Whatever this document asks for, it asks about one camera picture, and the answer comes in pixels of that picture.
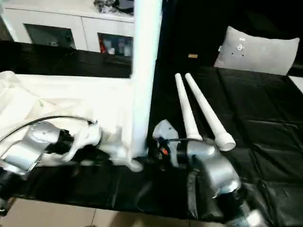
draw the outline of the black tablecloth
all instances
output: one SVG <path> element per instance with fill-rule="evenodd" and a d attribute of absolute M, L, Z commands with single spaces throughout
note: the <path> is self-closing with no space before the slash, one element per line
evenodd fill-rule
<path fill-rule="evenodd" d="M 8 57 L 0 70 L 45 75 L 128 77 L 130 65 L 97 53 L 28 44 L 0 43 Z M 149 136 L 168 119 L 185 137 L 173 66 L 155 72 Z M 248 189 L 247 199 L 271 226 L 303 226 L 303 95 L 285 76 L 201 68 L 191 72 L 237 146 L 223 154 Z M 213 134 L 185 82 L 199 132 Z M 40 167 L 17 196 L 110 210 L 190 218 L 187 172 L 158 172 L 147 165 L 140 173 L 124 166 Z M 200 220 L 222 221 L 205 194 L 197 196 Z"/>

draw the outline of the black cover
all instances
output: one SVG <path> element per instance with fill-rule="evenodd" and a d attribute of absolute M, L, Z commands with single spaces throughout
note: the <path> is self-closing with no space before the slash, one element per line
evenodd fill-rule
<path fill-rule="evenodd" d="M 117 63 L 118 69 L 112 67 L 102 74 L 102 68 L 98 67 L 102 57 L 96 53 L 71 51 L 73 54 L 69 56 L 61 48 L 9 43 L 0 43 L 0 50 L 9 55 L 0 62 L 1 70 L 46 75 L 129 75 L 129 69 L 121 67 L 121 63 Z M 59 63 L 54 60 L 62 55 L 65 57 Z M 185 137 L 175 72 L 170 68 L 158 67 L 155 73 L 149 135 L 159 121 L 168 119 L 179 135 Z M 212 68 L 201 68 L 192 72 L 192 76 L 237 142 L 234 150 L 223 154 L 248 188 L 246 198 L 263 212 L 271 226 L 303 226 L 302 93 L 284 76 Z M 184 84 L 200 133 L 212 138 L 193 94 L 187 83 Z M 163 172 L 151 165 L 146 165 L 140 173 L 108 165 L 42 167 L 31 173 L 16 195 L 101 209 L 193 218 L 187 211 L 186 180 L 184 169 Z M 222 221 L 212 199 L 206 196 L 203 178 L 199 181 L 199 219 Z"/>

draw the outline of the cushion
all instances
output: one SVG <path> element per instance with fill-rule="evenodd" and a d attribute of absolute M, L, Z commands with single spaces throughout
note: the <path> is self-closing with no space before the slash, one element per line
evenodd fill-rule
<path fill-rule="evenodd" d="M 286 75 L 297 54 L 299 38 L 267 39 L 227 28 L 215 67 Z"/>

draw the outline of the floor tile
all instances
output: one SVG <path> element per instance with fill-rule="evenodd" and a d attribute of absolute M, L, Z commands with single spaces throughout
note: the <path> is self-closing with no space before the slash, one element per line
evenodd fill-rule
<path fill-rule="evenodd" d="M 188 227 L 188 220 L 97 209 L 93 225 L 96 227 Z"/>
<path fill-rule="evenodd" d="M 2 227 L 85 227 L 92 223 L 95 209 L 18 199 Z"/>

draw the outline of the white tube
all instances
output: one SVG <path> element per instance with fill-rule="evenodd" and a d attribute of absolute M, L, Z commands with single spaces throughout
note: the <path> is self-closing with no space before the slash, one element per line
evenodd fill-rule
<path fill-rule="evenodd" d="M 193 112 L 189 104 L 189 100 L 185 91 L 185 87 L 181 78 L 180 73 L 175 75 L 176 84 L 178 89 L 179 100 L 181 104 L 181 110 L 183 115 L 183 121 L 186 131 L 187 138 L 202 140 L 201 135 L 199 134 Z"/>
<path fill-rule="evenodd" d="M 187 73 L 185 74 L 185 78 L 191 90 L 193 91 L 210 128 L 214 133 L 215 142 L 219 149 L 221 151 L 229 151 L 231 149 L 234 149 L 234 147 L 236 146 L 236 142 L 233 140 L 232 136 L 225 130 L 225 128 L 221 124 L 217 115 L 209 105 L 207 99 L 204 97 L 203 93 L 199 89 L 192 76 Z"/>
<path fill-rule="evenodd" d="M 147 153 L 146 137 L 150 116 L 152 84 L 158 53 L 162 0 L 134 2 L 134 56 L 133 73 L 133 157 Z"/>

